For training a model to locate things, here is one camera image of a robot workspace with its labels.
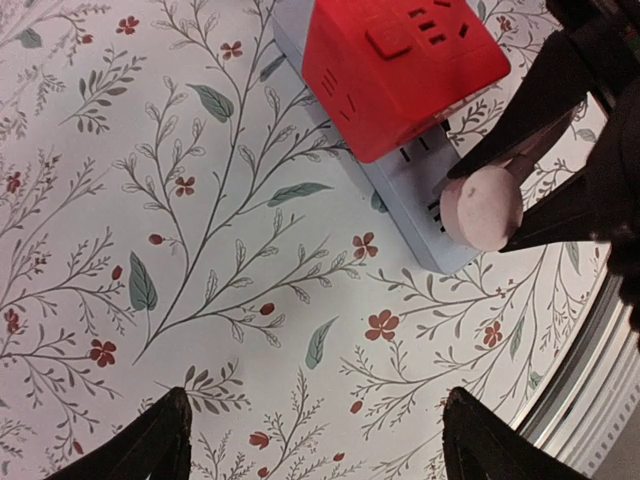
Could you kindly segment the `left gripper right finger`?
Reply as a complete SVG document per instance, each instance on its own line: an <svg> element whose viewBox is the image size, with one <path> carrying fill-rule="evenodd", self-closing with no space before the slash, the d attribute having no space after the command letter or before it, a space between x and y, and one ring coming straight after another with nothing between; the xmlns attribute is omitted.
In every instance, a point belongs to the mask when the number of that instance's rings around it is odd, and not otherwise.
<svg viewBox="0 0 640 480"><path fill-rule="evenodd" d="M586 478L527 442L463 388L449 392L443 423L443 455L450 480Z"/></svg>

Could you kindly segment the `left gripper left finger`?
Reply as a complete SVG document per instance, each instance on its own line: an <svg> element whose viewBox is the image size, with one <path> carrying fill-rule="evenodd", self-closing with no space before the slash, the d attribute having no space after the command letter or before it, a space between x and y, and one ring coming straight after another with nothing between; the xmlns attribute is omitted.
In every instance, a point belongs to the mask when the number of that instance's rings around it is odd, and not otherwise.
<svg viewBox="0 0 640 480"><path fill-rule="evenodd" d="M191 426L186 391L174 387L111 440L48 479L187 479Z"/></svg>

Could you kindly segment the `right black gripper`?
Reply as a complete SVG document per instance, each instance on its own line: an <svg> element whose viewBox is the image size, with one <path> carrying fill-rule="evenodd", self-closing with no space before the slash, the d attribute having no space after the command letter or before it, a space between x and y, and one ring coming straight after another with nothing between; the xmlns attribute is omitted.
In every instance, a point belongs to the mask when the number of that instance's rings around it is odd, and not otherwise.
<svg viewBox="0 0 640 480"><path fill-rule="evenodd" d="M595 240L611 246L608 271L621 278L619 298L639 332L639 3L549 1L574 35L595 77L594 99L607 121L585 169L524 213L499 252L558 242ZM593 77L570 36L545 40L498 122L447 174L451 180L502 162L571 112Z"/></svg>

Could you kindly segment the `pink round power strip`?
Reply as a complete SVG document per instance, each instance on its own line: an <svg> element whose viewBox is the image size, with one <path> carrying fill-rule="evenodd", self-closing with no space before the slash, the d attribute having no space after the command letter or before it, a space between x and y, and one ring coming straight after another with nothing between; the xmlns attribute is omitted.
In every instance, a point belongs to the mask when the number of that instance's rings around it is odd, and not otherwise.
<svg viewBox="0 0 640 480"><path fill-rule="evenodd" d="M447 184L440 196L440 215L454 242L480 252L506 246L523 221L522 183L564 135L573 115L573 110L567 111L504 160Z"/></svg>

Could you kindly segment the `light blue power strip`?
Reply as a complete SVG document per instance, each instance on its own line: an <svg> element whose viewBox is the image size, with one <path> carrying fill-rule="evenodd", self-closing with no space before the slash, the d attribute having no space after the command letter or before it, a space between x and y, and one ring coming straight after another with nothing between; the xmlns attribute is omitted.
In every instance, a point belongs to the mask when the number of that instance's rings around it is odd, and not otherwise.
<svg viewBox="0 0 640 480"><path fill-rule="evenodd" d="M273 18L274 39L302 79L303 55L315 1L283 1ZM441 222L439 199L446 173L460 157L444 123L421 132L380 160L360 166L424 269L453 274L480 252L458 244Z"/></svg>

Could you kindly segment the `red cube socket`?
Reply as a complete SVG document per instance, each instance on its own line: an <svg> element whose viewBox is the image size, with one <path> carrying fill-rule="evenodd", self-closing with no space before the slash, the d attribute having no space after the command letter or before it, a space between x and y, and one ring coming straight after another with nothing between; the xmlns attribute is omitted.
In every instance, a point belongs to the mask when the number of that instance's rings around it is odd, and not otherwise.
<svg viewBox="0 0 640 480"><path fill-rule="evenodd" d="M315 3L302 77L357 160L372 163L506 77L464 1Z"/></svg>

